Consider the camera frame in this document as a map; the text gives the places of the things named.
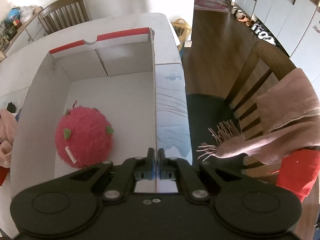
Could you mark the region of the pink fleece garment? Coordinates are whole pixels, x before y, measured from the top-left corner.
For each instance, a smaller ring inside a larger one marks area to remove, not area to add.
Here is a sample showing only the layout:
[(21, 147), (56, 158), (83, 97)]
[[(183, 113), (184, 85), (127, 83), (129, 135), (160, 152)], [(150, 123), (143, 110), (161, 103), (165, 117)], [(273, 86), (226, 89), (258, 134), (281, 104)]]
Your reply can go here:
[(18, 122), (14, 115), (6, 109), (1, 109), (1, 167), (11, 167), (11, 156)]

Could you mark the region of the red and white cardboard box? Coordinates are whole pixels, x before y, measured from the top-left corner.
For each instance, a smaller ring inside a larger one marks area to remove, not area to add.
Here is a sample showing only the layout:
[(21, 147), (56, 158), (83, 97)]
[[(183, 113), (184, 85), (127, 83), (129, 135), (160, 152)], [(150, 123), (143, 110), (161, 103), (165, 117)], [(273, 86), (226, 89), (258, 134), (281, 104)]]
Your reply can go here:
[(11, 194), (72, 173), (54, 135), (72, 107), (99, 110), (114, 129), (116, 165), (156, 147), (153, 30), (100, 35), (50, 51), (27, 92), (11, 159)]

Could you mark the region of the red cloth bag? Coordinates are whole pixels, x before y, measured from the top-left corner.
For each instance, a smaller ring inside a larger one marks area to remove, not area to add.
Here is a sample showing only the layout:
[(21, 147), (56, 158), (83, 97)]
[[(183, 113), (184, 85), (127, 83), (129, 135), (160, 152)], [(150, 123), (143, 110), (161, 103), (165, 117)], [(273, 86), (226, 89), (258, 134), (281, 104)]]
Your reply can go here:
[(0, 166), (0, 186), (3, 185), (9, 171), (10, 171), (10, 168), (5, 168)]

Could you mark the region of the yellow bag on floor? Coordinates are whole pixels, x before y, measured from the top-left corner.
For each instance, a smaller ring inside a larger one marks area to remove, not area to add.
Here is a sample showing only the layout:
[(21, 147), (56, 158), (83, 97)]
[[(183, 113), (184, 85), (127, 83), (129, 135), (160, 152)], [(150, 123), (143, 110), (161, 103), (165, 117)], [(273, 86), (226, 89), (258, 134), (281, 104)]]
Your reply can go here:
[(181, 51), (185, 41), (191, 35), (192, 28), (191, 26), (182, 18), (178, 18), (174, 22), (171, 23), (176, 35), (178, 36), (178, 40), (180, 44), (177, 46), (178, 51)]

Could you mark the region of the wooden chair beside table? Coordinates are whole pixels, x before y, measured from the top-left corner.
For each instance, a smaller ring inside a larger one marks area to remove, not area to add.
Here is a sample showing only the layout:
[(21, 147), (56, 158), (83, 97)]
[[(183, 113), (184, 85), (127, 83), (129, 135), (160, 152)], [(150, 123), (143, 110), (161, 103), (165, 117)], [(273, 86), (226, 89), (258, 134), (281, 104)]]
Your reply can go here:
[[(232, 102), (247, 83), (259, 61), (263, 61), (267, 65), (268, 70), (256, 81), (236, 106), (233, 107), (231, 105)], [(200, 162), (208, 161), (211, 164), (233, 171), (246, 169), (247, 167), (244, 165), (245, 156), (248, 155), (246, 152), (242, 152), (234, 157), (218, 158), (199, 152), (199, 146), (202, 146), (206, 139), (212, 137), (212, 132), (218, 131), (219, 125), (234, 124), (238, 131), (243, 132), (257, 127), (260, 124), (259, 117), (244, 128), (240, 127), (240, 121), (256, 112), (257, 105), (255, 103), (240, 116), (236, 115), (236, 111), (244, 104), (253, 101), (254, 94), (263, 86), (271, 74), (274, 74), (277, 80), (281, 80), (293, 69), (295, 69), (295, 65), (284, 52), (266, 41), (259, 40), (255, 42), (251, 49), (239, 76), (226, 98), (206, 94), (187, 94), (186, 100), (191, 148), (193, 151), (193, 165), (198, 167)]]

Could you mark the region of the pink fuzzy strawberry hat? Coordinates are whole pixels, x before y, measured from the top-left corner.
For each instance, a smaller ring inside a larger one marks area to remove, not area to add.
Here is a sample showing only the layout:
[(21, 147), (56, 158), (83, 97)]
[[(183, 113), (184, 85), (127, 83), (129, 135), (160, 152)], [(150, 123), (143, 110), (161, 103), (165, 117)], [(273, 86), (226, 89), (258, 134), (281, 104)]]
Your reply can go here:
[(55, 130), (59, 157), (70, 167), (84, 168), (101, 163), (113, 148), (114, 129), (96, 108), (68, 108)]

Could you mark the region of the wooden sideboard with clutter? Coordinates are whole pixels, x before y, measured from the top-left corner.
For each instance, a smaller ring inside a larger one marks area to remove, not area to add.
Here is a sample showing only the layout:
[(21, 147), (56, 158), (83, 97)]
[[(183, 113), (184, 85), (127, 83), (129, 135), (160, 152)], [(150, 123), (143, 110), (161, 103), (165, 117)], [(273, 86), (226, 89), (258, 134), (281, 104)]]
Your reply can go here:
[(15, 36), (4, 46), (4, 49), (1, 50), (1, 61), (48, 35), (43, 24), (39, 20), (39, 14), (42, 11), (43, 7), (36, 7), (33, 10), (31, 18), (16, 30)]

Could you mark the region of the red patterned doormat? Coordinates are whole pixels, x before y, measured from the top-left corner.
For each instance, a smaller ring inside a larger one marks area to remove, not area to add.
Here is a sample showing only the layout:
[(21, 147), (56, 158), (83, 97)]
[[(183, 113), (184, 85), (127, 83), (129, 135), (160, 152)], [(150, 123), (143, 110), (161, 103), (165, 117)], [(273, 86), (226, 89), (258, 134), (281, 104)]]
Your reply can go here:
[(195, 0), (194, 9), (231, 13), (231, 5), (226, 0)]

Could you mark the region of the white wall cabinet unit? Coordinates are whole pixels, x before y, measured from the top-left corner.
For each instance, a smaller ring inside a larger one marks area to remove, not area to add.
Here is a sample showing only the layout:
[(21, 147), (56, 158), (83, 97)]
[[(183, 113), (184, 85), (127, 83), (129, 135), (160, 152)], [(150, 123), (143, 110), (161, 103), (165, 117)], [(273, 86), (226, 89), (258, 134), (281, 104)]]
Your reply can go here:
[(311, 77), (319, 75), (319, 0), (235, 0)]

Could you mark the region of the black drawstring pouch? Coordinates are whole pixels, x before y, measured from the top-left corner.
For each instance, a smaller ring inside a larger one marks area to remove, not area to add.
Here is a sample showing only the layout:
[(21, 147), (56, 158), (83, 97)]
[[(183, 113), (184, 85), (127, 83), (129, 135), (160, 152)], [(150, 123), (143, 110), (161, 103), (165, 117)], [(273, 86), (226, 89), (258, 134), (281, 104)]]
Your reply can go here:
[(10, 113), (16, 113), (16, 106), (12, 102), (9, 102), (7, 105), (7, 111)]

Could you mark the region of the shoes on floor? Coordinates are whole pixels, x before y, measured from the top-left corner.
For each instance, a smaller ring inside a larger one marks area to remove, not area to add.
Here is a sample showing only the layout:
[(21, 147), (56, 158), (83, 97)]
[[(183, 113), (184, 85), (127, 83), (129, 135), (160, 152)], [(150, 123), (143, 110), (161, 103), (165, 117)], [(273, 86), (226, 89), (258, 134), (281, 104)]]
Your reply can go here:
[(250, 29), (257, 35), (260, 40), (266, 41), (273, 46), (277, 45), (274, 37), (269, 34), (269, 32), (266, 31), (266, 29), (264, 29), (258, 21), (249, 19), (241, 9), (239, 9), (238, 7), (232, 7), (231, 13), (234, 15), (238, 22), (242, 22), (247, 27), (250, 27)]

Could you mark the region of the pink fringed scarf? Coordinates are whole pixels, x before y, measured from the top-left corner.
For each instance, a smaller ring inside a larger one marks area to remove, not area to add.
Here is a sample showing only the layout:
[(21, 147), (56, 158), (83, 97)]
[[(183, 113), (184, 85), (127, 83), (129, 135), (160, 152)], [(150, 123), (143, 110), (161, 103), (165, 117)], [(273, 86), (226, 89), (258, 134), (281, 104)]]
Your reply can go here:
[(246, 139), (231, 120), (212, 132), (217, 145), (202, 143), (202, 161), (242, 153), (265, 165), (277, 164), (294, 151), (319, 146), (319, 99), (303, 70), (296, 68), (263, 95), (255, 98), (262, 135)]

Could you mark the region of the red cloth on chair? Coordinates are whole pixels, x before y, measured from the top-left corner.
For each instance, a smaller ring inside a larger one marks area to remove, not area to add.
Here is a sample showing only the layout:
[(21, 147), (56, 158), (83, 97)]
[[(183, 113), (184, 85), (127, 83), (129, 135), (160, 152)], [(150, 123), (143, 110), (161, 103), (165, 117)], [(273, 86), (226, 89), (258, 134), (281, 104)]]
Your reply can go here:
[(281, 161), (276, 186), (295, 194), (300, 202), (310, 194), (319, 173), (319, 151), (302, 149)]

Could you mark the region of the wooden chair behind table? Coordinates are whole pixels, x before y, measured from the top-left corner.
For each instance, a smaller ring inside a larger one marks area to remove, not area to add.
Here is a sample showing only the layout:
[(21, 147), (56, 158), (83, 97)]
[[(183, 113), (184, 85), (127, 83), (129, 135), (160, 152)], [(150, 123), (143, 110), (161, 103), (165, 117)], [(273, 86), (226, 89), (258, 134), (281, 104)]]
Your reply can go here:
[(83, 0), (58, 0), (43, 9), (38, 18), (48, 34), (89, 21)]

